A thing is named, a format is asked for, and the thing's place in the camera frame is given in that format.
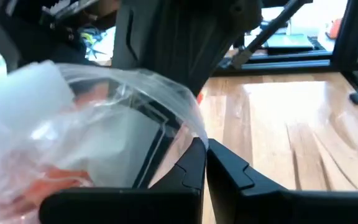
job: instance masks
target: plastic bag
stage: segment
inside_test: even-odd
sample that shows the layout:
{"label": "plastic bag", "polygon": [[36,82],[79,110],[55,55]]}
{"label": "plastic bag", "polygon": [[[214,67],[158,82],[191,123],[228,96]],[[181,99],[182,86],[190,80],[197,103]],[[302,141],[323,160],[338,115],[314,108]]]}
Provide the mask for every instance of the plastic bag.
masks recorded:
{"label": "plastic bag", "polygon": [[208,148],[187,88],[145,70],[58,67],[76,108],[45,118],[30,133],[0,123],[0,223],[38,223],[42,200],[61,189],[137,187],[164,139],[173,139],[168,151],[183,153],[182,140],[196,136]]}

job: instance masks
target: black machine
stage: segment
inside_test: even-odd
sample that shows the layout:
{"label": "black machine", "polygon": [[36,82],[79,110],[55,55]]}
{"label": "black machine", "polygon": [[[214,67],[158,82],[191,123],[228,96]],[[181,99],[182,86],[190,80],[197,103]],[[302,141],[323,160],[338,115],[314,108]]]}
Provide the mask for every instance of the black machine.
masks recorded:
{"label": "black machine", "polygon": [[[246,63],[307,2],[90,0],[70,1],[75,5],[53,14],[48,9],[56,1],[0,0],[0,53],[8,70],[47,59],[92,65],[77,30],[117,26],[113,67],[147,68],[197,95],[218,64],[233,70]],[[113,4],[118,12],[102,7]],[[238,37],[259,26],[262,5],[283,4],[285,10],[250,45],[222,60]],[[44,200],[41,223],[201,223],[205,167],[218,224],[358,223],[358,192],[287,190],[213,139],[209,149],[194,139],[173,169],[148,189],[172,139],[164,141],[147,178],[133,188],[63,190]]]}

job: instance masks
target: orange object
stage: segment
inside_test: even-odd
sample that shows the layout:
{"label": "orange object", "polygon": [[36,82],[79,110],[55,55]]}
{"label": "orange object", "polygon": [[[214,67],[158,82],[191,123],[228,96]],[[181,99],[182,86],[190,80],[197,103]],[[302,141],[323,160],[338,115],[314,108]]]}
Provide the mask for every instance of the orange object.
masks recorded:
{"label": "orange object", "polygon": [[200,93],[198,96],[197,96],[197,103],[200,104],[203,100],[204,96],[202,93]]}
{"label": "orange object", "polygon": [[28,201],[40,206],[46,197],[59,190],[83,187],[84,185],[91,185],[91,178],[87,172],[51,167],[45,177],[36,180],[25,190],[24,195]]}
{"label": "orange object", "polygon": [[92,101],[105,100],[109,93],[109,83],[99,83],[95,85],[87,93],[83,93],[76,97],[75,105],[77,108],[81,108]]}
{"label": "orange object", "polygon": [[336,39],[338,37],[339,29],[341,28],[342,18],[331,21],[326,32],[330,39]]}

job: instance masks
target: metal rod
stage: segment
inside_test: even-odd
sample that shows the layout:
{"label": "metal rod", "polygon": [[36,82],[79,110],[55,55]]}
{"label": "metal rod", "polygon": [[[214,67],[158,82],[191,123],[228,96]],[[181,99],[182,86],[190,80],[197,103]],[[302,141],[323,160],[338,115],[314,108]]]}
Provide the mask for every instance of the metal rod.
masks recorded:
{"label": "metal rod", "polygon": [[251,63],[271,63],[271,62],[297,62],[305,60],[324,60],[330,59],[332,52],[326,50],[312,50],[297,54],[280,54],[280,55],[255,55],[252,56],[247,64]]}
{"label": "metal rod", "polygon": [[300,62],[280,62],[280,63],[256,63],[245,64],[240,69],[227,68],[217,69],[213,77],[246,77],[255,75],[278,75],[283,73],[319,73],[319,72],[338,72],[329,60],[311,60]]}
{"label": "metal rod", "polygon": [[246,63],[252,54],[264,44],[271,36],[278,31],[278,29],[289,20],[304,4],[305,0],[291,0],[288,2],[284,10],[272,20],[266,29],[264,29],[247,47],[233,56],[231,64],[235,68],[241,68],[241,65]]}
{"label": "metal rod", "polygon": [[331,62],[342,71],[353,71],[358,59],[358,0],[347,2]]}

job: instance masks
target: wood grain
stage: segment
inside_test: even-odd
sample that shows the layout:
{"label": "wood grain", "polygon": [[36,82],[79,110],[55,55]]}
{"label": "wood grain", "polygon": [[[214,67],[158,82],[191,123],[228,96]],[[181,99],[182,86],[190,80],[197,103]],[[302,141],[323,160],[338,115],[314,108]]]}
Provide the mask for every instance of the wood grain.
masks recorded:
{"label": "wood grain", "polygon": [[[358,106],[339,73],[211,78],[200,104],[215,138],[289,189],[358,190]],[[214,223],[208,186],[203,223]]]}

